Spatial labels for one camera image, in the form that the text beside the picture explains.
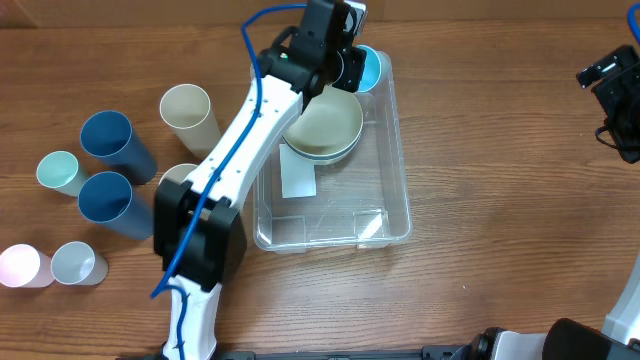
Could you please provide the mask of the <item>clear plastic storage container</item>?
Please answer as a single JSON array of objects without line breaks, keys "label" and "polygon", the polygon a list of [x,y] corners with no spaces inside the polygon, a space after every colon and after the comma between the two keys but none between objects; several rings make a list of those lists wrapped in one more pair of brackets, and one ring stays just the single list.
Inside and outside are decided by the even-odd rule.
[{"label": "clear plastic storage container", "polygon": [[357,146],[341,161],[315,166],[316,195],[283,198],[279,142],[254,182],[254,241],[265,250],[380,248],[412,231],[400,124],[389,56],[377,85],[356,93],[364,122]]}]

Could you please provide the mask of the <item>cream tall cup lower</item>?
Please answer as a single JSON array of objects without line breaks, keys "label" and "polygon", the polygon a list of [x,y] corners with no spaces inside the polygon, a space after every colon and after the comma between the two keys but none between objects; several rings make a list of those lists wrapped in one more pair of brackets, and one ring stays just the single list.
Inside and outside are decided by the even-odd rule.
[{"label": "cream tall cup lower", "polygon": [[159,180],[162,183],[164,180],[170,180],[177,184],[181,184],[188,175],[197,168],[197,165],[191,163],[178,164],[164,172]]}]

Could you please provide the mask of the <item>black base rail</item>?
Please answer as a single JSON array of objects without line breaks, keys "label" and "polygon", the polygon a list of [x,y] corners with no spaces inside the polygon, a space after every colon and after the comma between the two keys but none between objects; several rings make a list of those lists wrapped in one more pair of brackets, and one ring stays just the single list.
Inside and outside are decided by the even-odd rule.
[{"label": "black base rail", "polygon": [[215,360],[449,360],[466,359],[470,345],[434,345],[414,350],[328,351],[257,354],[233,351],[214,356]]}]

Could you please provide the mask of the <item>cream bowl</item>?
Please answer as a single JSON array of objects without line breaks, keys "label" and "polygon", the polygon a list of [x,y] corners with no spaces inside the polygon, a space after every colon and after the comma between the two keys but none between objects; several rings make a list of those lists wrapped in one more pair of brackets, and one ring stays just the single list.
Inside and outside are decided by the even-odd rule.
[{"label": "cream bowl", "polygon": [[357,143],[363,122],[355,95],[326,86],[285,132],[284,140],[305,156],[334,158]]}]

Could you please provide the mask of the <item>light blue small cup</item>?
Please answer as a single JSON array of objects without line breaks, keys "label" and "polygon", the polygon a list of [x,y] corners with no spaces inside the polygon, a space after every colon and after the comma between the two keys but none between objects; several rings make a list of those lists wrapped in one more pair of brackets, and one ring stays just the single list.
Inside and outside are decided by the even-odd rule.
[{"label": "light blue small cup", "polygon": [[382,61],[375,49],[367,45],[358,45],[357,48],[360,50],[364,50],[366,53],[364,70],[360,80],[358,91],[368,92],[372,90],[380,80],[382,73]]}]

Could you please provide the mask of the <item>mint green small cup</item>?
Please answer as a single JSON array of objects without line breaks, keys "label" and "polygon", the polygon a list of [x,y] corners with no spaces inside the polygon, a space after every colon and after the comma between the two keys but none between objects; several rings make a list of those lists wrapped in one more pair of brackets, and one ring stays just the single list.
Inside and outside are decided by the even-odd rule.
[{"label": "mint green small cup", "polygon": [[54,151],[39,162],[36,177],[45,188],[77,197],[89,175],[75,155],[68,151]]}]

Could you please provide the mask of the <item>dark blue tall cup upper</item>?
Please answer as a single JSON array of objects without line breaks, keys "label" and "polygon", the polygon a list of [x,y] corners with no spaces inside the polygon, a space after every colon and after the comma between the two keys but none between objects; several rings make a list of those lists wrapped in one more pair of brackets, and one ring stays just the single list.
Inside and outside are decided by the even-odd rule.
[{"label": "dark blue tall cup upper", "polygon": [[158,171],[155,159],[130,120],[118,111],[92,115],[81,128],[80,143],[88,154],[124,175],[133,185],[150,182]]}]

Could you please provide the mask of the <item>dark blue tall cup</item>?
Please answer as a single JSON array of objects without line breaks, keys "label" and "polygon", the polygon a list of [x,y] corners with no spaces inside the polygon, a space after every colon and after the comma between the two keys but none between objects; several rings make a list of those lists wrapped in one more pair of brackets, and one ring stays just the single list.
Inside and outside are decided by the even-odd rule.
[{"label": "dark blue tall cup", "polygon": [[133,185],[150,182],[158,171],[155,159],[130,120],[118,111],[92,115],[81,128],[80,143],[88,154],[124,175]]},{"label": "dark blue tall cup", "polygon": [[120,173],[106,171],[91,176],[81,188],[77,203],[87,220],[121,235],[137,240],[153,235],[150,205]]}]

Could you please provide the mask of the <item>dark blue tall cup lower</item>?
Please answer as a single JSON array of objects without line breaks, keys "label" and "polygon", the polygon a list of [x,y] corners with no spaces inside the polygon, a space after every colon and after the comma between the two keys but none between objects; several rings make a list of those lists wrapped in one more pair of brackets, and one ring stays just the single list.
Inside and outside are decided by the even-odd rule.
[{"label": "dark blue tall cup lower", "polygon": [[121,235],[137,240],[153,235],[150,205],[120,173],[106,171],[91,176],[81,188],[77,203],[87,220]]}]

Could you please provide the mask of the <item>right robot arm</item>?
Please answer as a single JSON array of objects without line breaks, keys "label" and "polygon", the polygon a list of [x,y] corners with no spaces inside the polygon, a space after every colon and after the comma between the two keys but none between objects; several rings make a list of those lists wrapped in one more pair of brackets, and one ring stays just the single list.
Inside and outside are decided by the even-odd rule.
[{"label": "right robot arm", "polygon": [[[598,141],[629,164],[639,161],[639,55],[623,45],[576,75],[581,87],[591,87],[604,110],[604,132]],[[453,359],[639,360],[639,265],[635,264],[616,305],[596,330],[569,318],[557,320],[546,333],[523,334],[488,328]]]}]

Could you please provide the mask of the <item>dark blue bowl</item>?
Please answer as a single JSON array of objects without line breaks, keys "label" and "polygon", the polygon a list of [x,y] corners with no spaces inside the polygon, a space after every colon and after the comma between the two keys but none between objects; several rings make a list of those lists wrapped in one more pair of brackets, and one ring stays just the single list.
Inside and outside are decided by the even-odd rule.
[{"label": "dark blue bowl", "polygon": [[293,146],[290,142],[288,142],[285,138],[283,138],[283,142],[298,156],[301,158],[311,161],[314,165],[320,166],[328,166],[331,164],[335,164],[345,158],[358,144],[361,136],[358,136],[348,147],[343,150],[338,151],[334,154],[329,155],[313,155],[306,153],[302,150],[299,150],[295,146]]}]

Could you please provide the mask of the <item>pink small cup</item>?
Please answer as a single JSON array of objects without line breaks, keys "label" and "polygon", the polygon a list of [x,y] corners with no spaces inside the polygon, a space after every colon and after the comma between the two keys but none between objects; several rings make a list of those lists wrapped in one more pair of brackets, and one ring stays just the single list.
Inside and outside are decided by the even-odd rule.
[{"label": "pink small cup", "polygon": [[9,288],[43,288],[54,282],[51,258],[28,244],[2,252],[1,284]]}]

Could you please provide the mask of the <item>cream tall cup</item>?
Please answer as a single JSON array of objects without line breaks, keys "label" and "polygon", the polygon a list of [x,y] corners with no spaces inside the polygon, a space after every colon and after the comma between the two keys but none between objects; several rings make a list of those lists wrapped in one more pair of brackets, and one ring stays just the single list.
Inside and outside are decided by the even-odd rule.
[{"label": "cream tall cup", "polygon": [[188,175],[197,168],[197,165],[191,163],[178,164],[164,172],[159,180],[162,183],[164,180],[170,180],[177,184],[181,184]]},{"label": "cream tall cup", "polygon": [[161,98],[159,112],[184,146],[205,159],[221,139],[221,132],[206,91],[194,84],[179,84]]}]

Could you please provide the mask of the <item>grey small cup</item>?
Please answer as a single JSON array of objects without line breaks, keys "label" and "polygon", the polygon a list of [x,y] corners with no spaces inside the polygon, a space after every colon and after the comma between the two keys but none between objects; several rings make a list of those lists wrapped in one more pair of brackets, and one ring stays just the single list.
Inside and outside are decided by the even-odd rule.
[{"label": "grey small cup", "polygon": [[74,241],[61,246],[51,259],[54,279],[63,285],[91,286],[107,276],[106,259],[87,243]]}]

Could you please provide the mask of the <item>white label sticker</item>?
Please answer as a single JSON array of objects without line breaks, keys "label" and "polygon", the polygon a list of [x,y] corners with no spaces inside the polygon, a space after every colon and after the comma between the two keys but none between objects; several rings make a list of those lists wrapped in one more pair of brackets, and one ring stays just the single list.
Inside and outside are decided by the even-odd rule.
[{"label": "white label sticker", "polygon": [[281,189],[283,198],[316,195],[315,166],[300,157],[286,144],[279,145]]}]

